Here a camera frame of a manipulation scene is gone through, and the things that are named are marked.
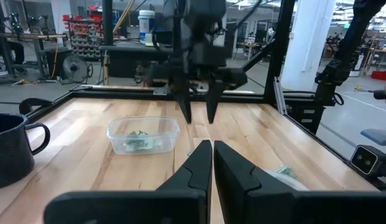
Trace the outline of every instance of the camera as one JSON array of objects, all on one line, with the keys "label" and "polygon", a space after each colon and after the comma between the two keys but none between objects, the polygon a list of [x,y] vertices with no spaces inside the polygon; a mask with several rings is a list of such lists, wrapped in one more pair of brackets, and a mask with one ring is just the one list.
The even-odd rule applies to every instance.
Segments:
[{"label": "camera", "polygon": [[358,145],[351,164],[364,177],[386,177],[386,154],[373,146]]}]

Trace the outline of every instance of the fan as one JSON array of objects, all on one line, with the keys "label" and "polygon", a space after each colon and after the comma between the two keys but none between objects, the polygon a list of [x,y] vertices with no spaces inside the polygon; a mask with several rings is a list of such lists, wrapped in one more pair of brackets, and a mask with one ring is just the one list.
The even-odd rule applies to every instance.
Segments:
[{"label": "fan", "polygon": [[71,54],[64,59],[62,77],[67,83],[82,83],[92,77],[92,73],[92,64],[88,65],[81,57]]}]

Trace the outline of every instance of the mug handle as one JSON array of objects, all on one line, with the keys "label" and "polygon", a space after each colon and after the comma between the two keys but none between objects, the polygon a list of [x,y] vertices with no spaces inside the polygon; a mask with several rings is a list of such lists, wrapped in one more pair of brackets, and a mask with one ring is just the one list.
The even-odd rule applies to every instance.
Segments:
[{"label": "mug handle", "polygon": [[49,128],[46,125],[44,125],[44,124],[41,124],[41,123],[27,124],[26,125],[26,130],[33,129],[33,128],[38,128],[38,127],[42,127],[44,129],[44,131],[45,131],[45,139],[44,139],[44,142],[37,149],[31,150],[32,155],[36,155],[40,151],[44,150],[48,146],[49,141],[50,141],[50,131],[49,131]]}]

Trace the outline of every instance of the white bucket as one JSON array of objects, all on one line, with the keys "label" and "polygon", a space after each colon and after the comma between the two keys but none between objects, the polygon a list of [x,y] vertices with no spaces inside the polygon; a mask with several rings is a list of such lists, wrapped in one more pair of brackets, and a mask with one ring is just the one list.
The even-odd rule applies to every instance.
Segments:
[{"label": "white bucket", "polygon": [[144,38],[146,34],[154,27],[154,18],[156,13],[150,10],[139,11],[139,39],[144,44]]}]

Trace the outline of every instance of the white pillar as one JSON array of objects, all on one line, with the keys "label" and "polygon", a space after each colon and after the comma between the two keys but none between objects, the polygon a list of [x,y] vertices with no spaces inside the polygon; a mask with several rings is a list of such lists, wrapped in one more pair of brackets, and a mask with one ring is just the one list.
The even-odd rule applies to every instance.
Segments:
[{"label": "white pillar", "polygon": [[298,1],[283,67],[282,87],[312,90],[335,4],[336,0]]},{"label": "white pillar", "polygon": [[[7,13],[7,5],[6,4],[7,4],[7,1],[1,1],[1,7],[2,7],[2,11],[4,13],[4,17],[7,17],[9,15],[9,13]],[[12,32],[7,27],[8,27],[8,25],[5,27],[5,32]]]},{"label": "white pillar", "polygon": [[63,15],[71,15],[70,0],[50,0],[52,4],[52,13],[57,34],[63,34],[67,31],[66,25],[63,22]]}]

